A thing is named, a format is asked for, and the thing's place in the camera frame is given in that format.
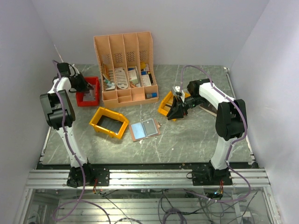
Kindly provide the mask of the pink leather card holder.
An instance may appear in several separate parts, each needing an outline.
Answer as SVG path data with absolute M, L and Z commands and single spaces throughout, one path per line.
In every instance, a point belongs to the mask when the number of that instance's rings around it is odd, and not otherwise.
M 129 130 L 133 142 L 160 135 L 159 124 L 155 119 L 131 124 Z

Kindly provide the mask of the red plastic bin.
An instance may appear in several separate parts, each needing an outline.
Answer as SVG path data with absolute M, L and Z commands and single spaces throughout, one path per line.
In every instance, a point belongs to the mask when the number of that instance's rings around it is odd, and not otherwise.
M 100 82 L 98 77 L 85 77 L 91 90 L 76 93 L 76 101 L 79 107 L 98 106 L 100 104 Z

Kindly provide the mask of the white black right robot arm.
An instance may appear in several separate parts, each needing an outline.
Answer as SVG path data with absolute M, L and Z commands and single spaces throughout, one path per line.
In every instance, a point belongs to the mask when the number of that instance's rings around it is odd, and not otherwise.
M 237 140 L 241 140 L 247 131 L 246 105 L 242 99 L 234 99 L 220 91 L 209 79 L 190 81 L 185 93 L 178 86 L 174 87 L 174 96 L 168 120 L 181 119 L 188 114 L 188 109 L 203 103 L 210 103 L 217 109 L 215 130 L 218 142 L 215 153 L 210 160 L 213 167 L 207 171 L 207 181 L 215 185 L 222 180 L 220 170 L 228 168 L 230 153 Z

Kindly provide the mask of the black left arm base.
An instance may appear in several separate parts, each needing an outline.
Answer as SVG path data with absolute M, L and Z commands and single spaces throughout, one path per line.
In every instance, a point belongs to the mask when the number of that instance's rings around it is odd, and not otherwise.
M 80 167 L 71 167 L 68 180 L 66 182 L 67 186 L 77 188 L 83 187 L 85 176 L 86 186 L 108 186 L 110 180 L 110 172 L 107 168 L 99 165 L 92 165 L 90 163 L 83 164 L 82 166 L 84 174 Z

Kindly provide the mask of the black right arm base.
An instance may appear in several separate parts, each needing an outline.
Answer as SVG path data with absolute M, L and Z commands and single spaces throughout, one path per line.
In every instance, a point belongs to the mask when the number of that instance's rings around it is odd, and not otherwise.
M 193 186 L 220 186 L 221 184 L 227 186 L 232 185 L 231 173 L 228 169 L 213 170 L 192 170 L 186 175 L 187 179 L 191 180 Z

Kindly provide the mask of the yellow bin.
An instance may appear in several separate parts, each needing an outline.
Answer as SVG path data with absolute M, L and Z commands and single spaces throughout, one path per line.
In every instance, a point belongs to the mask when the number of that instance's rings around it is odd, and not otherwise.
M 121 113 L 99 107 L 89 122 L 95 132 L 104 133 L 111 138 L 122 139 L 129 120 Z
M 173 102 L 173 93 L 172 91 L 169 91 L 167 95 L 163 98 L 162 102 L 160 103 L 160 106 L 158 108 L 158 112 L 162 115 L 164 115 L 167 118 L 167 113 L 171 108 L 172 102 Z

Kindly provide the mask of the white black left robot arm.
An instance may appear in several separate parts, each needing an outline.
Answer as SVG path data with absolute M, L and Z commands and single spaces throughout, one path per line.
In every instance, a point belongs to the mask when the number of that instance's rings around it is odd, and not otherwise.
M 39 99 L 47 124 L 59 134 L 70 158 L 71 167 L 78 168 L 88 163 L 87 156 L 78 147 L 73 134 L 73 123 L 76 120 L 68 92 L 88 92 L 93 87 L 84 79 L 81 72 L 73 65 L 52 61 L 57 75 L 52 81 L 51 89 L 41 94 Z

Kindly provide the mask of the black card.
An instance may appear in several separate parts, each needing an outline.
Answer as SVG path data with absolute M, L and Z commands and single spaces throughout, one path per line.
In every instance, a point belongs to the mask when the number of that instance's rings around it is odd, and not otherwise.
M 146 120 L 142 124 L 146 136 L 157 134 L 157 127 L 153 119 Z

